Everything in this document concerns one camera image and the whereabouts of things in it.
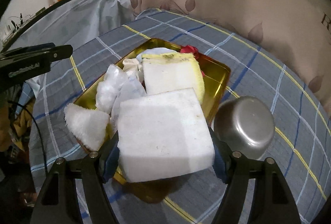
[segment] yellow stripe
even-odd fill
[[[184,16],[184,15],[177,14],[177,13],[173,13],[173,12],[170,12],[170,11],[167,11],[167,12],[168,12],[168,13],[171,13],[171,14],[175,14],[175,15],[181,16],[181,17],[186,17],[186,16]],[[210,27],[210,28],[213,28],[213,29],[215,29],[215,30],[217,30],[217,31],[219,31],[219,32],[221,32],[221,33],[224,33],[224,34],[226,34],[226,35],[228,35],[228,36],[230,35],[230,34],[227,33],[226,31],[223,31],[223,30],[221,30],[221,29],[219,29],[219,28],[217,28],[217,27],[214,27],[214,26],[212,26],[212,25],[210,25],[210,24],[206,24],[206,23],[204,23],[204,22],[202,22],[202,21],[195,20],[195,19],[190,18],[190,17],[186,17],[186,18],[188,18],[188,19],[190,19],[190,20],[193,20],[193,21],[196,21],[196,22],[198,22],[198,23],[201,23],[201,24],[203,24],[203,25],[206,25],[206,26],[208,26],[208,27]],[[235,40],[237,40],[237,41],[243,43],[244,45],[246,45],[246,46],[249,47],[250,49],[254,50],[255,52],[259,53],[261,56],[263,56],[263,57],[266,58],[268,61],[270,61],[271,63],[273,63],[275,66],[277,66],[280,70],[283,69],[283,67],[280,66],[278,63],[276,63],[273,59],[271,59],[271,58],[268,57],[267,55],[263,54],[262,52],[258,51],[256,48],[252,47],[251,45],[249,45],[249,44],[246,43],[245,41],[241,40],[240,38],[238,38],[238,37],[236,37],[236,36],[232,36],[232,38],[234,38]],[[316,111],[318,112],[318,114],[320,115],[320,117],[321,117],[321,119],[322,119],[324,125],[326,126],[328,133],[331,135],[331,131],[330,131],[329,127],[328,127],[327,122],[325,121],[325,119],[324,119],[322,113],[318,110],[317,106],[315,105],[315,103],[314,103],[314,101],[311,99],[311,97],[308,95],[308,93],[307,93],[306,91],[303,90],[303,87],[301,87],[301,85],[300,85],[300,84],[299,84],[299,83],[298,83],[298,82],[297,82],[297,81],[296,81],[296,80],[295,80],[295,79],[294,79],[294,78],[293,78],[293,77],[292,77],[287,71],[284,71],[284,73],[289,77],[289,79],[291,79],[291,80],[294,82],[294,84],[296,84],[296,85],[298,86],[298,88],[299,88],[299,89],[305,94],[305,96],[307,97],[307,99],[308,99],[308,100],[311,102],[311,104],[315,107],[315,109],[316,109]]]
[[[185,212],[178,204],[173,202],[168,196],[163,199],[164,203],[168,205],[171,209],[175,210],[182,218],[190,223],[197,223],[196,219],[192,217],[189,213]]]
[[[142,33],[138,32],[138,31],[136,31],[136,30],[132,29],[131,27],[129,27],[129,26],[127,26],[127,25],[122,25],[122,26],[124,26],[125,28],[129,29],[130,31],[132,31],[132,32],[134,32],[134,33],[136,33],[136,34],[139,34],[139,35],[141,35],[142,37],[144,37],[144,38],[146,38],[146,39],[151,39],[151,38],[150,38],[150,37],[148,37],[147,35],[144,35],[144,34],[142,34]]]
[[[78,79],[78,82],[79,82],[80,86],[82,87],[83,92],[85,92],[85,91],[86,91],[85,84],[84,84],[84,82],[83,82],[82,77],[80,76],[80,73],[79,73],[79,71],[78,71],[78,69],[77,69],[77,66],[76,66],[76,63],[75,63],[75,61],[74,61],[74,59],[73,59],[73,56],[70,56],[70,61],[71,61],[71,64],[72,64],[73,70],[74,70],[74,72],[75,72],[75,74],[76,74],[76,77],[77,77],[77,79]]]
[[[229,86],[226,86],[226,89],[232,94],[234,95],[236,98],[239,98],[240,96],[234,92]],[[321,187],[321,185],[318,183],[318,180],[316,178],[316,176],[314,175],[314,173],[312,172],[312,170],[309,168],[308,164],[305,162],[305,160],[302,158],[301,154],[299,153],[299,151],[297,151],[294,148],[294,145],[291,143],[291,141],[285,136],[285,134],[282,133],[281,130],[279,130],[279,128],[275,127],[275,131],[286,141],[286,143],[292,148],[293,152],[298,156],[298,158],[301,160],[301,162],[303,163],[303,165],[306,167],[307,171],[309,172],[309,174],[312,176],[312,178],[314,179],[314,181],[316,182],[316,185],[318,187],[318,189],[320,190],[323,198],[326,200],[326,196],[323,192],[323,189]]]

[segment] yellow tray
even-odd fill
[[[161,39],[151,38],[139,47],[135,48],[128,55],[120,59],[116,64],[118,67],[123,68],[124,59],[133,59],[141,52],[146,49],[152,48],[169,48],[175,51],[180,51],[182,46],[170,43]],[[216,115],[218,104],[221,97],[224,94],[226,85],[230,78],[231,70],[228,66],[220,63],[204,54],[199,54],[197,59],[199,62],[201,70],[204,72],[204,83],[205,83],[205,96],[203,103],[201,104],[202,111],[207,120],[208,125],[211,124],[212,119]],[[103,81],[104,75],[102,75],[94,84],[92,84],[78,99],[74,102],[88,109],[95,109],[95,96],[97,94],[98,83]],[[106,129],[107,136],[112,137],[113,133],[110,126]],[[89,152],[84,145],[78,141],[82,148]],[[163,198],[173,190],[173,186],[176,184],[177,178],[169,178],[162,180],[155,180],[143,183],[127,183],[125,178],[122,176],[121,170],[118,168],[114,179],[120,184],[124,185],[124,190],[133,193],[135,196],[140,198],[145,202],[160,202]]]

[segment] white and yellow sponge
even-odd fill
[[[205,84],[199,63],[191,53],[143,54],[142,63],[147,95],[192,87],[201,104]]]

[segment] foam block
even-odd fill
[[[64,113],[69,131],[91,150],[99,150],[105,140],[109,115],[73,103],[64,108]]]
[[[148,95],[192,87],[202,103],[205,84],[199,63],[191,53],[143,54],[143,69]]]
[[[124,101],[118,119],[119,163],[128,182],[206,169],[215,152],[193,88]]]

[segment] plaid tablecloth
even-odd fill
[[[231,68],[222,101],[255,96],[270,108],[276,129],[264,157],[271,156],[277,161],[302,222],[310,223],[331,191],[331,135],[329,119],[307,86],[261,47],[225,29],[168,11],[149,10],[145,15],[80,46],[70,59],[56,62],[44,75],[34,116],[42,132],[49,169],[59,156],[68,160],[85,156],[65,125],[64,106],[92,85],[111,63],[116,63],[147,39],[161,38],[195,46],[201,53]],[[39,190],[45,176],[35,127],[31,132],[30,161]],[[125,193],[115,181],[108,182],[105,189],[121,224],[211,223],[226,186],[212,169],[181,180],[181,187],[158,204],[146,204]],[[77,181],[77,189],[84,222],[90,223],[80,181]],[[254,180],[250,180],[241,223],[247,222],[253,189]]]

